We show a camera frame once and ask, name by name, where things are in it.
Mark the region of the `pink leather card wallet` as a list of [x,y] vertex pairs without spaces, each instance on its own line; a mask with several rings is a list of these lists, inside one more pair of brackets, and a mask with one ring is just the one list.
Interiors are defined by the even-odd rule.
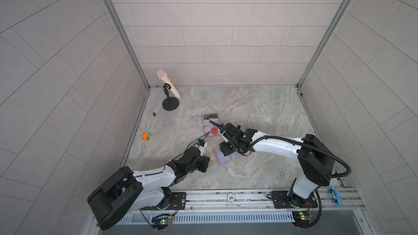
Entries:
[[230,154],[228,156],[225,156],[221,152],[220,147],[213,148],[212,152],[213,152],[213,156],[211,156],[211,161],[216,162],[216,164],[218,166],[227,164],[229,162],[232,162],[232,161],[242,157],[242,155],[239,154],[238,152],[233,152],[232,154]]

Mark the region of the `clear acrylic card holder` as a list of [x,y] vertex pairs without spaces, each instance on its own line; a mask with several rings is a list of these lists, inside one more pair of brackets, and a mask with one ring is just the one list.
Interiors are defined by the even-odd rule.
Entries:
[[219,124],[219,117],[217,113],[205,114],[203,116],[204,133],[208,137],[219,135],[219,128],[213,123]]

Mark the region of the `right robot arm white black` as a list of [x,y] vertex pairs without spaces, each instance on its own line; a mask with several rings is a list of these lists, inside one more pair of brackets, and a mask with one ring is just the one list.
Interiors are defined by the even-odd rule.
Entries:
[[302,173],[286,194],[287,202],[293,207],[305,207],[315,190],[330,184],[335,159],[331,158],[330,151],[314,135],[284,138],[250,128],[242,131],[231,123],[213,125],[223,136],[224,142],[220,147],[225,156],[233,152],[241,155],[264,152],[287,157],[299,164]]

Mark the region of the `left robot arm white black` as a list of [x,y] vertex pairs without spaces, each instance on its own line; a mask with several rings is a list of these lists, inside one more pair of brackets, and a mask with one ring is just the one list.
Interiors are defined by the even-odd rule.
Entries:
[[203,151],[190,147],[179,160],[153,170],[133,171],[129,166],[118,169],[88,196],[98,227],[107,230],[125,214],[145,207],[166,208],[172,195],[169,187],[183,181],[187,174],[207,171],[210,157]]

